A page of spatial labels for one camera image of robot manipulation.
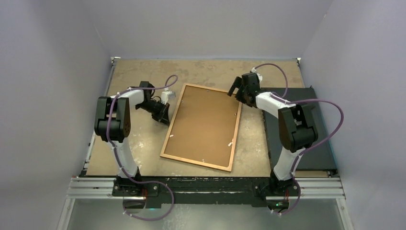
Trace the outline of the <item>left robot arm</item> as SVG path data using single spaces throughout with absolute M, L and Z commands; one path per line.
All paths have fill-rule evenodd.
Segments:
M 130 109 L 142 109 L 151 114 L 153 120 L 169 125 L 170 84 L 162 87 L 163 93 L 154 100 L 157 87 L 141 81 L 137 87 L 129 87 L 114 96 L 100 96 L 96 102 L 94 133 L 108 144 L 114 154 L 118 173 L 114 181 L 115 192 L 127 192 L 137 196 L 147 190 L 139 167 L 133 159 L 128 137 L 131 131 Z

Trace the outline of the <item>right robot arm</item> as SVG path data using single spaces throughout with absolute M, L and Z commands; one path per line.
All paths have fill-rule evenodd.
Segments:
M 282 194 L 293 183 L 301 153 L 318 139 L 312 114 L 314 107 L 307 103 L 293 103 L 262 90 L 259 76 L 253 72 L 236 77 L 227 94 L 234 94 L 239 102 L 263 110 L 278 119 L 282 150 L 271 171 L 269 189 L 275 195 Z

